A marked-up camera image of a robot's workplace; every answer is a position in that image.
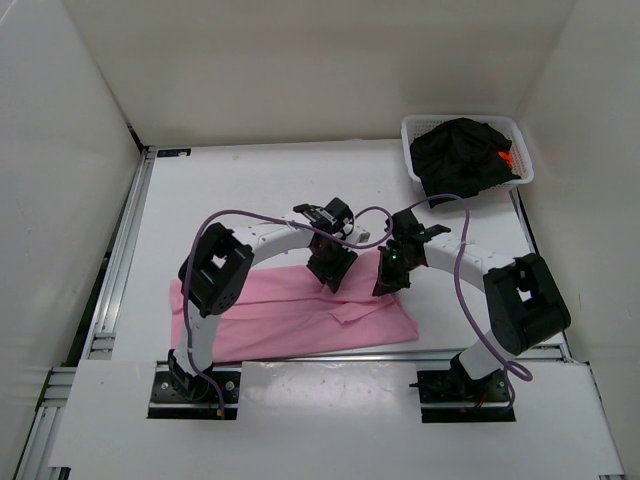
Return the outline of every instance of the plastic basket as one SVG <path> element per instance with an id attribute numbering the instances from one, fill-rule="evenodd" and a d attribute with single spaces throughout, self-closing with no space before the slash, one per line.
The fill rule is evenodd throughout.
<path id="1" fill-rule="evenodd" d="M 496 185 L 495 187 L 484 190 L 484 192 L 508 191 L 513 187 L 529 183 L 533 180 L 531 157 L 524 144 L 520 129 L 518 129 L 516 122 L 511 118 L 499 115 L 409 115 L 402 119 L 402 149 L 404 150 L 404 162 L 407 165 L 407 171 L 411 177 L 414 190 L 423 192 L 422 183 L 413 172 L 413 165 L 411 163 L 411 151 L 409 147 L 414 138 L 424 135 L 447 120 L 460 117 L 488 123 L 489 126 L 495 128 L 512 142 L 511 156 L 513 157 L 513 173 L 520 175 L 522 178 Z"/>

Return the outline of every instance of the white table surface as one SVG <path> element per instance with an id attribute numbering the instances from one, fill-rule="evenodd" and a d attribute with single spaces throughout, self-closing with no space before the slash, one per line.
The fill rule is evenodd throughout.
<path id="1" fill-rule="evenodd" d="M 49 463 L 70 480 L 621 474 L 589 368 L 526 363 L 535 379 L 516 383 L 516 422 L 422 424 L 411 363 L 247 362 L 238 419 L 216 422 L 147 419 L 155 362 L 85 360 Z"/>
<path id="2" fill-rule="evenodd" d="M 239 208 L 279 216 L 294 205 L 325 205 L 333 197 L 354 212 L 381 205 L 392 213 L 420 199 L 412 191 L 399 140 L 321 142 L 287 145 L 194 148 L 188 157 L 156 159 L 144 205 L 133 262 L 124 293 L 112 358 L 162 360 L 170 336 L 168 286 L 204 218 Z M 469 239 L 505 255 L 521 256 L 529 247 L 507 193 L 469 200 Z M 463 214 L 454 204 L 414 209 L 425 226 L 436 223 L 460 233 Z M 361 224 L 372 239 L 383 234 L 383 215 L 372 212 Z M 227 217 L 225 226 L 252 221 Z M 307 250 L 280 255 L 257 268 L 305 264 Z M 412 272 L 402 305 L 419 324 L 420 339 L 358 352 L 464 349 L 476 341 L 453 289 L 453 277 L 434 269 Z M 471 311 L 489 328 L 484 294 L 464 288 Z M 562 342 L 561 336 L 548 344 Z"/>

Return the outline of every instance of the robotic arm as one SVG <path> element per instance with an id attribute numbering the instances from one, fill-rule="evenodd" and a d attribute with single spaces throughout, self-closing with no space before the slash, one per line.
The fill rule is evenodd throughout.
<path id="1" fill-rule="evenodd" d="M 442 225 L 425 228 L 410 209 L 392 217 L 392 239 L 380 247 L 374 295 L 408 288 L 409 272 L 428 266 L 454 274 L 461 239 Z M 537 254 L 510 258 L 467 244 L 460 278 L 487 297 L 491 330 L 485 337 L 507 362 L 569 327 L 571 319 L 545 261 Z M 477 397 L 503 364 L 476 342 L 451 361 L 443 397 Z"/>
<path id="2" fill-rule="evenodd" d="M 262 223 L 235 231 L 216 223 L 199 239 L 187 308 L 192 346 L 188 346 L 184 325 L 181 341 L 175 350 L 169 351 L 168 361 L 171 384 L 187 402 L 196 401 L 207 390 L 194 365 L 207 375 L 211 373 L 211 346 L 220 317 L 240 296 L 253 265 L 289 250 L 309 248 L 312 256 L 308 268 L 336 292 L 357 255 L 317 231 L 352 244 L 369 238 L 368 232 L 355 226 L 353 213 L 338 198 L 324 208 L 299 205 L 281 218 L 284 225 Z M 425 228 L 410 209 L 396 213 L 392 220 L 392 237 L 380 247 L 373 295 L 408 288 L 410 272 L 419 266 L 454 274 L 461 239 L 450 229 L 441 225 Z M 316 232 L 296 227 L 292 222 L 313 227 Z M 183 282 L 186 269 L 185 261 L 179 271 Z M 506 362 L 570 325 L 564 301 L 546 263 L 538 255 L 514 259 L 466 245 L 460 277 L 486 294 L 491 329 L 485 337 Z M 523 299 L 521 292 L 526 292 L 529 298 Z M 444 388 L 437 400 L 478 398 L 489 384 L 495 383 L 496 372 L 502 367 L 496 355 L 478 341 L 454 357 L 450 370 L 444 377 L 438 377 Z"/>
<path id="3" fill-rule="evenodd" d="M 193 400 L 202 391 L 203 379 L 192 363 L 204 371 L 211 367 L 211 346 L 220 318 L 240 296 L 252 266 L 289 250 L 309 248 L 312 256 L 308 268 L 321 283 L 336 292 L 356 260 L 357 254 L 352 250 L 311 230 L 296 228 L 290 222 L 313 227 L 351 243 L 366 242 L 369 238 L 368 232 L 355 226 L 353 213 L 339 198 L 334 198 L 324 208 L 299 205 L 282 220 L 285 225 L 261 223 L 235 231 L 215 223 L 199 239 L 188 297 L 192 346 L 187 345 L 188 332 L 183 325 L 178 347 L 169 351 L 172 382 L 185 399 Z M 183 282 L 186 269 L 185 261 L 178 273 Z"/>

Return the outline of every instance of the pink cloth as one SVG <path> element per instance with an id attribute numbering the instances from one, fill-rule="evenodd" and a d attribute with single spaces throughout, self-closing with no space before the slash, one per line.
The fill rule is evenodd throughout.
<path id="1" fill-rule="evenodd" d="M 378 253 L 358 257 L 337 293 L 305 266 L 251 270 L 236 304 L 224 313 L 214 362 L 290 357 L 418 338 L 416 323 L 391 295 L 373 297 Z M 182 283 L 172 280 L 172 348 L 183 323 Z"/>

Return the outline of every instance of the black fabric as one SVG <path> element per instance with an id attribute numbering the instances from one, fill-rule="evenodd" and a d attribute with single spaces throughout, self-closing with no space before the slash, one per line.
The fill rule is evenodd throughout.
<path id="1" fill-rule="evenodd" d="M 411 144 L 411 162 L 427 196 L 454 193 L 467 198 L 521 178 L 498 154 L 510 149 L 511 140 L 486 123 L 456 118 L 416 138 Z M 429 205 L 447 201 L 433 200 Z"/>

